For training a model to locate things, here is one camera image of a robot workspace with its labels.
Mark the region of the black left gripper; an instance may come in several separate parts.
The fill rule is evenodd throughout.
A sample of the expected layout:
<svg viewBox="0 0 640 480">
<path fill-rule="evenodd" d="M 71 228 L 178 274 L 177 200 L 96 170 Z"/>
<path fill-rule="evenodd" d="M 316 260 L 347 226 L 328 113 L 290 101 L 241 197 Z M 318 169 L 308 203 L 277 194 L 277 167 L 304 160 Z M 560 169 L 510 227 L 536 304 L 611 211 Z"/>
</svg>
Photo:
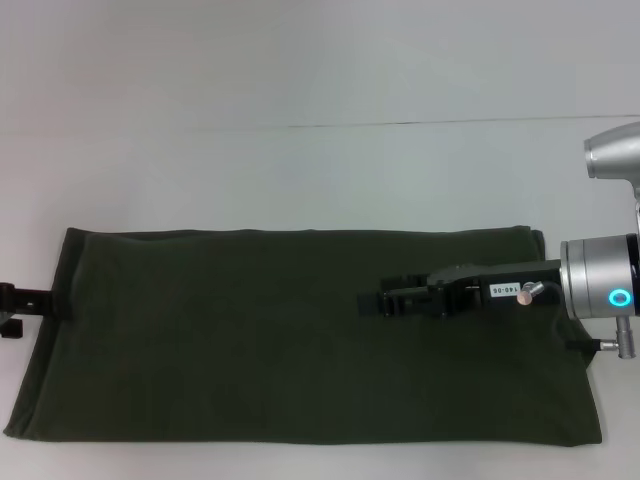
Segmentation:
<svg viewBox="0 0 640 480">
<path fill-rule="evenodd" d="M 23 322 L 8 321 L 15 315 L 34 315 L 54 319 L 71 317 L 67 290 L 25 290 L 0 282 L 0 338 L 21 339 Z"/>
</svg>

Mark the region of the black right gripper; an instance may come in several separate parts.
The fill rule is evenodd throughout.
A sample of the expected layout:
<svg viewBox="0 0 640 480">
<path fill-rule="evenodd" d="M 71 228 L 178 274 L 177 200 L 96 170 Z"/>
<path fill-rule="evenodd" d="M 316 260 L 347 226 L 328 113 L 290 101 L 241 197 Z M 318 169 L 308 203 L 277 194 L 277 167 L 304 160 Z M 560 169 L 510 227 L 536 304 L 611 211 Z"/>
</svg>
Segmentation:
<svg viewBox="0 0 640 480">
<path fill-rule="evenodd" d="M 474 310 L 517 307 L 523 287 L 544 282 L 560 284 L 559 260 L 462 265 L 431 274 L 384 278 L 383 292 L 358 294 L 356 302 L 361 316 L 446 318 Z"/>
</svg>

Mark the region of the dark green FREE t-shirt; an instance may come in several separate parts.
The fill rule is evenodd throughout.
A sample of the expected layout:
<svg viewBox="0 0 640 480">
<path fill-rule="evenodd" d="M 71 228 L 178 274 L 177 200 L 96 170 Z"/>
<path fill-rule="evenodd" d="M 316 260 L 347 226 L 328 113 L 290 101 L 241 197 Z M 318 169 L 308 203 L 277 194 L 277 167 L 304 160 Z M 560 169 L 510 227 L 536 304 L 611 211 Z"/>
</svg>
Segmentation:
<svg viewBox="0 0 640 480">
<path fill-rule="evenodd" d="M 585 339 L 556 305 L 363 316 L 382 280 L 538 261 L 455 233 L 69 229 L 5 428 L 49 442 L 598 444 Z"/>
</svg>

